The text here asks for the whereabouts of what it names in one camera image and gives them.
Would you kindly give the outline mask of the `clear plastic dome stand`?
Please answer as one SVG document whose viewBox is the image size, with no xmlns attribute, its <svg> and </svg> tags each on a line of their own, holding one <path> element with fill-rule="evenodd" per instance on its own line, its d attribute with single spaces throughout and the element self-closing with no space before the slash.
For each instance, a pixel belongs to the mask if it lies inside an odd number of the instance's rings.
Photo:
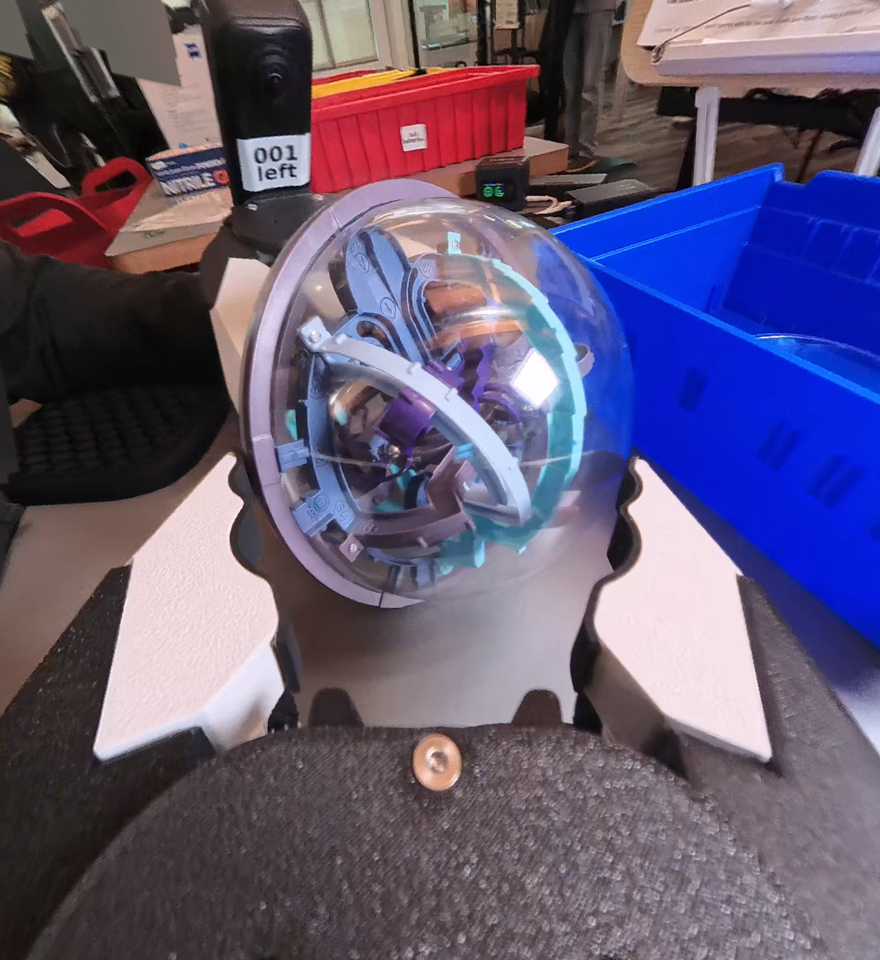
<svg viewBox="0 0 880 960">
<path fill-rule="evenodd" d="M 799 373 L 795 361 L 811 367 L 813 381 L 826 375 L 849 394 L 860 393 L 880 404 L 880 355 L 861 346 L 825 337 L 800 333 L 751 331 L 750 337 L 778 354 L 778 371 L 763 378 L 761 398 L 769 410 L 782 408 L 792 413 L 808 405 L 803 399 L 808 385 L 794 383 Z"/>
</svg>

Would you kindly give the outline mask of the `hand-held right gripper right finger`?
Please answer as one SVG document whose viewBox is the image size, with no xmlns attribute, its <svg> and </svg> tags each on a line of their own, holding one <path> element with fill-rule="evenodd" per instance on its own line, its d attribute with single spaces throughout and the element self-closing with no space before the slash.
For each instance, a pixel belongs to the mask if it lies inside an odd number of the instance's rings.
<svg viewBox="0 0 880 960">
<path fill-rule="evenodd" d="M 572 650 L 575 725 L 651 757 L 686 737 L 769 762 L 740 569 L 641 458 L 615 509 Z"/>
</svg>

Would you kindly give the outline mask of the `small black digital timer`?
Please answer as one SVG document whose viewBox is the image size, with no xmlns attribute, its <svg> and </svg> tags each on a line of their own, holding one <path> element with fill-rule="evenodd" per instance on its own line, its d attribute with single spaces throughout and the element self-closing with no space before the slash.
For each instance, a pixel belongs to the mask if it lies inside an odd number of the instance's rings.
<svg viewBox="0 0 880 960">
<path fill-rule="evenodd" d="M 521 212 L 527 207 L 529 182 L 530 165 L 527 156 L 490 155 L 476 163 L 473 195 L 480 202 Z"/>
</svg>

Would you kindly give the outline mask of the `wooden instruction board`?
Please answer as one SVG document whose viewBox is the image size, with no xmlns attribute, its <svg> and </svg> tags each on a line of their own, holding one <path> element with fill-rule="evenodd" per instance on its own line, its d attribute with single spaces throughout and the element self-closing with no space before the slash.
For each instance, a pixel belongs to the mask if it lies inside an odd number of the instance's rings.
<svg viewBox="0 0 880 960">
<path fill-rule="evenodd" d="M 628 2 L 620 56 L 647 87 L 880 90 L 880 1 Z"/>
</svg>

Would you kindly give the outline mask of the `black mesh cushion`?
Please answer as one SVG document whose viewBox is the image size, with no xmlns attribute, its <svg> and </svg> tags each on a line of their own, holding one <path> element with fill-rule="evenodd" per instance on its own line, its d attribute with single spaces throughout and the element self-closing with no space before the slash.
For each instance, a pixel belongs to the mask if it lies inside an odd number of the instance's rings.
<svg viewBox="0 0 880 960">
<path fill-rule="evenodd" d="M 222 385 L 98 390 L 42 405 L 14 427 L 17 469 L 1 485 L 24 507 L 131 499 L 188 474 L 230 410 Z"/>
</svg>

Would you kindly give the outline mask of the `red plastic bin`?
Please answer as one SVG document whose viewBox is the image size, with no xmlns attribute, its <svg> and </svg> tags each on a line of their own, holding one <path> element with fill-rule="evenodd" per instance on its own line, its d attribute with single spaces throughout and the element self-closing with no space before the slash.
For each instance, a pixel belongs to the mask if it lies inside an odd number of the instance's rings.
<svg viewBox="0 0 880 960">
<path fill-rule="evenodd" d="M 336 194 L 518 150 L 534 64 L 381 70 L 312 88 L 311 188 Z"/>
</svg>

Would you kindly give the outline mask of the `white printed sign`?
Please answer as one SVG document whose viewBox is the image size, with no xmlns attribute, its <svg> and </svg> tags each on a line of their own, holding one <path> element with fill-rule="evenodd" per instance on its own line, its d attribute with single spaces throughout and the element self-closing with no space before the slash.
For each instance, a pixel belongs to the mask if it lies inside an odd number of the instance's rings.
<svg viewBox="0 0 880 960">
<path fill-rule="evenodd" d="M 169 149 L 221 146 L 203 31 L 199 25 L 186 26 L 172 39 L 180 84 L 139 79 L 138 85 Z"/>
</svg>

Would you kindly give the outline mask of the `blue white glove box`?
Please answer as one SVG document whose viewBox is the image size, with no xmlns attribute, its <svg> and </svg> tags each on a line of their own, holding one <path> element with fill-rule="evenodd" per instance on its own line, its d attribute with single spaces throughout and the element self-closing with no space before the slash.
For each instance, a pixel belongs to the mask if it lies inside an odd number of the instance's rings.
<svg viewBox="0 0 880 960">
<path fill-rule="evenodd" d="M 155 153 L 145 167 L 165 198 L 181 202 L 210 191 L 230 190 L 226 152 L 220 143 Z"/>
</svg>

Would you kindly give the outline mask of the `black power adapter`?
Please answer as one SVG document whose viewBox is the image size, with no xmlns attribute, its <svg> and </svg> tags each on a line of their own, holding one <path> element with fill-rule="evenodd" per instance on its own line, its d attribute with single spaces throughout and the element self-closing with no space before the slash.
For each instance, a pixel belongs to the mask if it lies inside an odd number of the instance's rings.
<svg viewBox="0 0 880 960">
<path fill-rule="evenodd" d="M 568 193 L 574 214 L 578 219 L 621 210 L 662 195 L 645 182 L 623 178 L 571 190 Z"/>
</svg>

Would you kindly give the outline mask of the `blue plastic bin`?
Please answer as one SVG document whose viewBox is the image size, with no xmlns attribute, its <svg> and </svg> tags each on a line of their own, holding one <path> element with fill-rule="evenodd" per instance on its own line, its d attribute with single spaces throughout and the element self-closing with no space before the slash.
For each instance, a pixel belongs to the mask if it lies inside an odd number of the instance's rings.
<svg viewBox="0 0 880 960">
<path fill-rule="evenodd" d="M 558 227 L 634 444 L 880 651 L 880 178 L 772 164 Z"/>
</svg>

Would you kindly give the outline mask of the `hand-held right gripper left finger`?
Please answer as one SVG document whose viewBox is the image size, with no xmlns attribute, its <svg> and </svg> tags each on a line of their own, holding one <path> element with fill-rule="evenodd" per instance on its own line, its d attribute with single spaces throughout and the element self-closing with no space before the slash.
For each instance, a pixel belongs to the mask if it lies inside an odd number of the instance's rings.
<svg viewBox="0 0 880 960">
<path fill-rule="evenodd" d="M 99 762 L 193 732 L 230 751 L 265 737 L 294 690 L 299 653 L 256 570 L 252 500 L 242 462 L 223 458 L 134 555 L 94 738 Z"/>
</svg>

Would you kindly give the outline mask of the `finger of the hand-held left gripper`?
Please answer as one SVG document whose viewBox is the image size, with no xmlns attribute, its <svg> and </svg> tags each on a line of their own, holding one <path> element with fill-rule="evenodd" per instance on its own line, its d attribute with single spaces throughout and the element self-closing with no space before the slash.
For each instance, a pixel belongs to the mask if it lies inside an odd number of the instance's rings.
<svg viewBox="0 0 880 960">
<path fill-rule="evenodd" d="M 223 378 L 235 409 L 242 405 L 244 350 L 270 268 L 251 258 L 230 258 L 210 310 Z"/>
</svg>

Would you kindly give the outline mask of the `clear plastic maze ball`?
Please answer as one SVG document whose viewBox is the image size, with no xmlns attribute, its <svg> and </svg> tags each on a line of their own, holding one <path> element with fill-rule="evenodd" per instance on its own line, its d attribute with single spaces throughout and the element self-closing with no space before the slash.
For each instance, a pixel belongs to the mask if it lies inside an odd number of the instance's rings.
<svg viewBox="0 0 880 960">
<path fill-rule="evenodd" d="M 614 309 L 518 213 L 395 179 L 236 216 L 269 273 L 244 349 L 247 470 L 296 561 L 403 608 L 603 554 L 633 373 Z"/>
</svg>

